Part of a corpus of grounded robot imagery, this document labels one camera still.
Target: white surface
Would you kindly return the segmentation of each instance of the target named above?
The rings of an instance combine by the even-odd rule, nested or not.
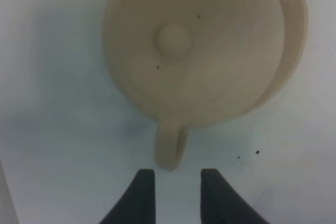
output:
[[[193,131],[173,173],[154,165],[155,123],[104,71],[105,3],[0,0],[0,156],[21,224],[97,223],[141,167],[156,171],[159,224],[201,223],[205,167],[271,223],[336,223],[335,0],[308,0],[308,44],[286,88]]]

